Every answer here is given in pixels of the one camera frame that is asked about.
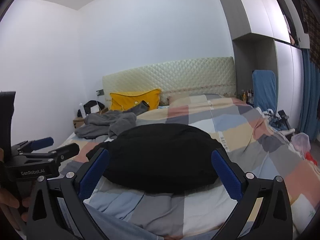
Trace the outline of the person's left hand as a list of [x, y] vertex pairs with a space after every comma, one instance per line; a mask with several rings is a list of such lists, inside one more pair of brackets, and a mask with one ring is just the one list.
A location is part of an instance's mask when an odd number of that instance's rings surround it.
[[[4, 152], [1, 149], [1, 162], [3, 162]], [[22, 205], [24, 207], [29, 207], [31, 197], [24, 198], [22, 200]], [[6, 189], [1, 187], [0, 190], [0, 202], [1, 202], [1, 210], [4, 213], [5, 217], [9, 221], [9, 223], [13, 226], [16, 231], [20, 231], [21, 228], [18, 225], [16, 219], [14, 218], [12, 212], [10, 211], [10, 207], [14, 209], [18, 209], [20, 206], [20, 202]], [[28, 219], [28, 213], [25, 212], [21, 215], [21, 219], [26, 222]]]

